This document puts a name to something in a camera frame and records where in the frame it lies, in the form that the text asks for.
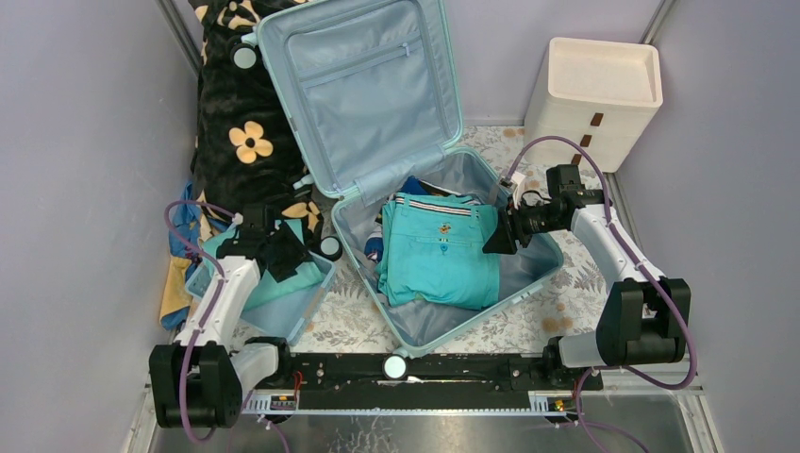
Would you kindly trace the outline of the teal cloth top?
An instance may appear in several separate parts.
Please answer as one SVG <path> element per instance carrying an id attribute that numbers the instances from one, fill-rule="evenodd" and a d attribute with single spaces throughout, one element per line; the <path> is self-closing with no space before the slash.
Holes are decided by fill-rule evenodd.
<path id="1" fill-rule="evenodd" d="M 284 221 L 292 229 L 292 232 L 300 238 L 303 233 L 302 221 L 299 219 L 290 219 Z M 217 234 L 211 237 L 202 244 L 202 249 L 216 258 L 216 251 L 219 245 L 225 239 L 234 236 L 234 229 Z M 321 283 L 325 278 L 325 273 L 321 271 L 318 266 L 311 261 L 302 263 L 296 268 L 296 275 L 289 277 L 281 282 L 276 282 L 275 279 L 265 272 L 259 281 L 258 286 L 250 293 L 243 311 L 253 310 L 259 308 L 267 303 L 270 303 L 284 295 L 294 293 L 296 291 L 307 289 L 311 286 Z"/>

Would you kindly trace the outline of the teal cloth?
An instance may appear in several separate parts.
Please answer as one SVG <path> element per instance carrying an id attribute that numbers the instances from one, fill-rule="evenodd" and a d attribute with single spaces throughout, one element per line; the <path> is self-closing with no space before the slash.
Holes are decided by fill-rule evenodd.
<path id="1" fill-rule="evenodd" d="M 392 307 L 413 301 L 484 310 L 500 299 L 500 258 L 483 246 L 497 210 L 468 197 L 398 193 L 382 207 L 377 289 Z"/>
<path id="2" fill-rule="evenodd" d="M 303 233 L 302 221 L 299 219 L 290 219 L 284 221 L 292 229 L 292 232 L 300 238 Z M 234 229 L 217 234 L 211 237 L 202 244 L 202 249 L 216 258 L 216 251 L 219 245 L 225 239 L 234 236 Z M 284 295 L 294 293 L 296 291 L 307 289 L 311 286 L 321 283 L 325 278 L 325 273 L 321 271 L 318 266 L 311 261 L 302 263 L 296 268 L 296 275 L 289 277 L 281 282 L 276 282 L 275 279 L 265 272 L 259 281 L 258 286 L 250 293 L 243 311 L 253 310 L 259 308 L 267 303 L 270 303 Z"/>

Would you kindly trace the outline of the teal cloth bottom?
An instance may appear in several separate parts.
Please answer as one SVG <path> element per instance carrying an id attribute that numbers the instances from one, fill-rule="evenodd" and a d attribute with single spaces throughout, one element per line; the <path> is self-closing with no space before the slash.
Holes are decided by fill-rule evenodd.
<path id="1" fill-rule="evenodd" d="M 468 197 L 398 193 L 382 207 L 377 289 L 392 307 L 413 301 L 484 310 L 500 299 L 500 258 L 483 246 L 497 210 Z"/>

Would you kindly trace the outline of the black floral plush blanket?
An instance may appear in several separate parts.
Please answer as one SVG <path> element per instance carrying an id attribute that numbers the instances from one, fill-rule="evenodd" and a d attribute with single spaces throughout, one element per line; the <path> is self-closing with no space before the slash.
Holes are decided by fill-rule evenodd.
<path id="1" fill-rule="evenodd" d="M 308 175 L 273 82 L 257 60 L 241 69 L 232 53 L 242 37 L 293 1 L 192 1 L 203 30 L 198 77 L 197 133 L 191 199 L 229 212 L 269 204 L 300 219 L 305 238 L 321 233 L 325 218 L 311 198 Z"/>

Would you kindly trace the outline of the white three-drawer storage cabinet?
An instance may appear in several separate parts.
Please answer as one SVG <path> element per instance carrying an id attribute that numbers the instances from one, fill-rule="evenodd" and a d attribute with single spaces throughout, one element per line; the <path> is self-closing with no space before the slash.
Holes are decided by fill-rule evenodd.
<path id="1" fill-rule="evenodd" d="M 615 173 L 663 104 L 659 53 L 649 44 L 556 37 L 547 47 L 524 120 L 525 159 L 588 163 Z"/>

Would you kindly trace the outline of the light blue ribbed suitcase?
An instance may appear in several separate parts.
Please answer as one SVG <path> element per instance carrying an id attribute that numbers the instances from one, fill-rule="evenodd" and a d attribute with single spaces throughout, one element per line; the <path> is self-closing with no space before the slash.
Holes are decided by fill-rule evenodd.
<path id="1" fill-rule="evenodd" d="M 463 117 L 441 1 L 312 1 L 242 36 L 269 73 L 316 188 L 335 202 L 343 250 L 398 341 L 420 358 L 541 290 L 563 263 L 546 234 L 500 259 L 500 298 L 480 311 L 413 302 L 393 308 L 363 249 L 388 196 L 417 176 L 481 200 L 506 193 L 460 144 Z"/>

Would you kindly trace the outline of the dark blue item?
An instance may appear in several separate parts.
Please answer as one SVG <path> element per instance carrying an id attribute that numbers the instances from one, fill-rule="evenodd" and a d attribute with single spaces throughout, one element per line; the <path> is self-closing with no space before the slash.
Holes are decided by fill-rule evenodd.
<path id="1" fill-rule="evenodd" d="M 431 195 L 439 197 L 448 196 L 462 196 L 462 193 L 457 193 L 452 190 L 446 189 L 442 186 L 435 185 L 429 181 L 409 176 L 400 189 L 400 193 L 409 193 L 416 195 Z M 374 263 L 379 263 L 382 260 L 384 252 L 383 241 L 383 216 L 382 210 L 379 210 L 375 218 L 375 226 L 372 232 L 368 235 L 365 246 L 364 255 L 367 260 Z"/>

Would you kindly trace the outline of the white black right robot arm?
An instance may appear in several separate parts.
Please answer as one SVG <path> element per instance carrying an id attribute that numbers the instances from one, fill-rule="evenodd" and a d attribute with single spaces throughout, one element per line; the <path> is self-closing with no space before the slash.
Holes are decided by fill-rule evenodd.
<path id="1" fill-rule="evenodd" d="M 572 232 L 589 251 L 606 281 L 608 298 L 595 330 L 552 339 L 544 349 L 542 379 L 563 389 L 578 368 L 681 361 L 691 290 L 648 263 L 621 227 L 602 190 L 590 190 L 577 166 L 547 170 L 549 199 L 528 205 L 509 200 L 498 211 L 486 254 L 514 255 L 543 233 Z"/>

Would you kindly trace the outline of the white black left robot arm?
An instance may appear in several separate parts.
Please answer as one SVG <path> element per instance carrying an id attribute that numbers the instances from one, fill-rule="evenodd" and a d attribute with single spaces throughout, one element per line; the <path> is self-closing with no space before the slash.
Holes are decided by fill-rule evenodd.
<path id="1" fill-rule="evenodd" d="M 148 360 L 157 423 L 182 428 L 195 443 L 195 428 L 232 428 L 249 392 L 292 378 L 287 339 L 256 337 L 237 353 L 228 346 L 248 297 L 269 275 L 280 281 L 310 259 L 308 248 L 268 205 L 231 217 L 235 233 L 214 254 L 210 287 L 196 312 L 170 344 L 156 345 Z"/>

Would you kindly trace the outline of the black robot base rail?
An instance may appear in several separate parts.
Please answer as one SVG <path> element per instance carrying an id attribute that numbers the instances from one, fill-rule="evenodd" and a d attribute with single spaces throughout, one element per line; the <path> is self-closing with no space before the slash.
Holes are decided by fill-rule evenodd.
<path id="1" fill-rule="evenodd" d="M 600 391 L 588 369 L 563 368 L 553 348 L 536 354 L 311 353 L 279 350 L 246 414 L 281 423 L 293 415 L 533 415 L 576 418 L 578 390 Z"/>

